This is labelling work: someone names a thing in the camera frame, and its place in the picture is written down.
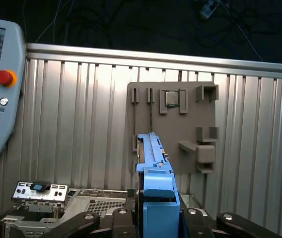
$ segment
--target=dark background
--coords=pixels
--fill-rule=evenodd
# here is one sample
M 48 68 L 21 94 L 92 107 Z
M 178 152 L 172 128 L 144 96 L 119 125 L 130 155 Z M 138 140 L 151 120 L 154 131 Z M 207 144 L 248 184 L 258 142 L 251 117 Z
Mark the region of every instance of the dark background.
M 59 2 L 0 0 L 0 19 L 18 23 L 30 43 L 258 61 L 239 25 L 264 61 L 282 63 L 282 0 L 224 0 L 230 15 L 218 6 L 209 20 L 200 18 L 204 0 Z M 39 38 L 58 6 L 55 41 L 54 24 Z

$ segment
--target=gray slot holder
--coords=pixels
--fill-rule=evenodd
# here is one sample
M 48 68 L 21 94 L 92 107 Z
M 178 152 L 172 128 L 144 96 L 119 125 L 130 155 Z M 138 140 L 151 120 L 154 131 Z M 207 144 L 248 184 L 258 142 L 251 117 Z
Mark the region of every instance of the gray slot holder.
M 215 127 L 217 85 L 212 82 L 139 82 L 129 83 L 127 92 L 127 99 L 131 100 L 126 104 L 125 142 L 130 148 L 131 173 L 137 160 L 135 134 L 149 133 L 151 124 L 175 173 L 205 174 L 214 170 L 214 143 L 218 138 Z

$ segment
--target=silver panel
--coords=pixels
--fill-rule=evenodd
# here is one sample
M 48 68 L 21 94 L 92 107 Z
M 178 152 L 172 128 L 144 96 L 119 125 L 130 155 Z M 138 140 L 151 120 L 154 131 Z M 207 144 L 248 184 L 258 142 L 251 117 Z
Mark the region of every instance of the silver panel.
M 282 64 L 34 44 L 27 50 L 24 96 L 0 155 L 0 213 L 18 180 L 134 186 L 123 143 L 127 84 L 214 81 L 215 172 L 176 175 L 179 190 L 212 216 L 234 211 L 282 234 Z

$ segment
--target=red emergency stop button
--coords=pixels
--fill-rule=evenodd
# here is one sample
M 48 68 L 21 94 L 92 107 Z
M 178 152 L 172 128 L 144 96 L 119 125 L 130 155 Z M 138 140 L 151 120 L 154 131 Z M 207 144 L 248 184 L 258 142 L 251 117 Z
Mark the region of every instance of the red emergency stop button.
M 6 70 L 0 70 L 0 84 L 2 86 L 9 86 L 13 82 L 13 75 Z

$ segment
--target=screw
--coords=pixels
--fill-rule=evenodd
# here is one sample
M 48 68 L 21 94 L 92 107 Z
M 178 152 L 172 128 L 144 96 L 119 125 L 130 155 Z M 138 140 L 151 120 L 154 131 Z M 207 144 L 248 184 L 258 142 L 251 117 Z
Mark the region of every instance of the screw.
M 192 215 L 196 214 L 196 210 L 194 209 L 189 209 L 189 213 L 191 213 Z
M 90 220 L 90 219 L 92 219 L 92 218 L 93 218 L 93 216 L 90 215 L 90 214 L 88 214 L 88 215 L 85 216 L 85 219 L 87 219 L 87 220 Z
M 120 214 L 126 214 L 127 211 L 126 211 L 125 209 L 122 209 L 122 210 L 119 210 L 119 213 L 120 213 Z
M 229 214 L 225 214 L 224 218 L 229 221 L 232 220 L 232 216 L 230 216 Z

